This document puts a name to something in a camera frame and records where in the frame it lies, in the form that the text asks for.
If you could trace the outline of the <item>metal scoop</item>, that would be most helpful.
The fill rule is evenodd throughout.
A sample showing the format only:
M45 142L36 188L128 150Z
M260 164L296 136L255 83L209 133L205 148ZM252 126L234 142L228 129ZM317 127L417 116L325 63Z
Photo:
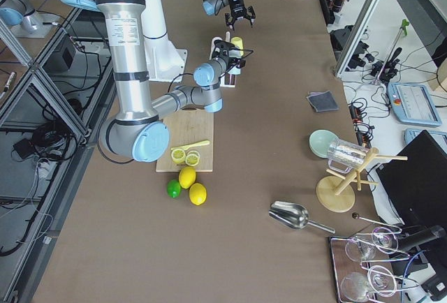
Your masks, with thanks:
M330 234L335 234L334 228L311 220L306 207L297 203L274 201L270 205L268 214L278 220L278 222L292 229L300 230L307 226L312 226Z

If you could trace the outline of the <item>green lime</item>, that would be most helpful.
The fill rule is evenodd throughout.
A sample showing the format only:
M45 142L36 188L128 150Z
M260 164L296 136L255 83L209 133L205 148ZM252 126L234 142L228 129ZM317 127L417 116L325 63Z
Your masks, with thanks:
M172 179L168 182L166 192L171 198L178 198L181 195L182 187L177 179Z

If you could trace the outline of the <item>mint green bowl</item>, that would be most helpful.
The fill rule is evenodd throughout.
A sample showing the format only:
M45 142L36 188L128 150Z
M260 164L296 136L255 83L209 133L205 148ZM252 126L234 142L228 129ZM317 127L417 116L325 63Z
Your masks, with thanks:
M337 139L338 136L332 131L318 129L309 136L309 148L318 157L327 158L330 144Z

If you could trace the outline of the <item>grey folded cloth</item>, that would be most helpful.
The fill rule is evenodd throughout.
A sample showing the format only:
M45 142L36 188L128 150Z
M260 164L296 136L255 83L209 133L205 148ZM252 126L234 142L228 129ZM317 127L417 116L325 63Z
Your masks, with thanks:
M330 91L311 92L306 99L315 112L330 112L339 109Z

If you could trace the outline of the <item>aluminium frame post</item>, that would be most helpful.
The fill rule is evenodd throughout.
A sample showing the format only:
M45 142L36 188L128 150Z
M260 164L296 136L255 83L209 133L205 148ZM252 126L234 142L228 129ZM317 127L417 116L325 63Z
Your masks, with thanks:
M380 0L365 0L365 3L360 10L356 23L354 24L347 39L346 45L342 50L341 56L338 58L337 64L335 65L333 73L336 78L342 78L346 67L349 64L349 61L351 60L351 57L353 56L353 53L355 52L358 43L360 42L361 36L363 35L363 32L366 29L367 24L369 23L369 20L371 19L379 1Z

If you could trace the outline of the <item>yellow cup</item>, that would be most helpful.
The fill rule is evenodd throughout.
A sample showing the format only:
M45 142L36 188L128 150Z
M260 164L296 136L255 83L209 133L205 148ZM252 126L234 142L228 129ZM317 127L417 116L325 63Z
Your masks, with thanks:
M243 49L243 40L238 36L233 36L230 42L238 49Z

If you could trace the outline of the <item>glass beer mug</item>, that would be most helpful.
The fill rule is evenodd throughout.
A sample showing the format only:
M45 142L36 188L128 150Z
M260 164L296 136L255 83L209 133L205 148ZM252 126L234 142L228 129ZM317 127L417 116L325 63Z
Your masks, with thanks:
M352 168L359 168L365 161L368 148L352 142L336 139L328 147L328 167L342 174L348 173Z

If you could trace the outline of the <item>wooden mug tree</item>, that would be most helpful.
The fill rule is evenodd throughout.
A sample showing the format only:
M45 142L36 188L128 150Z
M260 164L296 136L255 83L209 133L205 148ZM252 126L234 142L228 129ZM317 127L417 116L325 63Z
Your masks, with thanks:
M362 179L361 172L373 160L398 160L407 161L407 156L381 155L376 147L368 149L364 163L359 168L352 168L348 173L342 174L328 168L326 172L330 175L321 179L316 185L316 196L318 201L331 212L344 213L349 211L356 201L355 191L352 184L356 184L358 191L363 184L374 185L376 182Z

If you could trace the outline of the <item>blue teach pendant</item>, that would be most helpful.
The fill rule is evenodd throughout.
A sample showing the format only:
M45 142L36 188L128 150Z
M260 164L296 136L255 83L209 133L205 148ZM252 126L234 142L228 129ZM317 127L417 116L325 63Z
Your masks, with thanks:
M387 86L387 95L395 116L403 124L429 127L442 125L425 85L391 82Z
M407 128L404 131L404 141L408 145L416 138L420 143L436 142L438 146L446 152L446 132L425 130L420 128Z

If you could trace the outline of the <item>lemon slice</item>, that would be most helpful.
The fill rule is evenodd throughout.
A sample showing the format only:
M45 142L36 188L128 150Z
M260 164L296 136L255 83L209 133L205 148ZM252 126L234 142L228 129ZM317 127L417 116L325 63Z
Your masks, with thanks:
M196 150L188 151L184 162L188 166L196 167L200 163L200 153Z
M182 164L186 158L186 152L182 148L174 148L171 150L170 157L175 164Z

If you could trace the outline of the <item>wine glass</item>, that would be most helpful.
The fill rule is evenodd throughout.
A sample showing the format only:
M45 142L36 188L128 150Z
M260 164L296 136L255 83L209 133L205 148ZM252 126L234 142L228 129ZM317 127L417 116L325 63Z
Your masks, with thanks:
M389 228L379 226L371 232L359 232L351 236L345 246L345 253L354 262L376 260L376 256L396 252L398 240Z
M366 274L346 275L340 288L350 302L381 302L381 297L392 297L397 292L397 281L384 266L375 265Z

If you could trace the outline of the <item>yellow plastic knife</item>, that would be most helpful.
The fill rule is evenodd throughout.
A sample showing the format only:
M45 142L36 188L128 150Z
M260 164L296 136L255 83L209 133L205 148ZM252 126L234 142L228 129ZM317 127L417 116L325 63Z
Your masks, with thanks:
M194 142L194 143L187 144L187 145L172 147L170 150L173 151L175 149L182 149L182 150L186 151L186 150L191 149L191 148L203 147L203 146L207 146L209 144L210 144L209 140L201 140L201 141Z

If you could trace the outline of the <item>black computer monitor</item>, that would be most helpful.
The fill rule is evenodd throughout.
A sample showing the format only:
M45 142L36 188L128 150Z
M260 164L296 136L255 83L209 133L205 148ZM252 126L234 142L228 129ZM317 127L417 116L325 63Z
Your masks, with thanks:
M419 138L399 153L407 161L390 161L376 169L382 186L407 226L446 227L446 152Z

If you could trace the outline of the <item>whole yellow lemon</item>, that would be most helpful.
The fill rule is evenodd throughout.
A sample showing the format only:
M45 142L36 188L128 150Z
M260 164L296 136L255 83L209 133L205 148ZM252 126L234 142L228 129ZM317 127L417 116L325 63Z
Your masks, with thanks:
M189 189L196 182L196 170L191 166L182 168L179 172L179 183L183 189Z

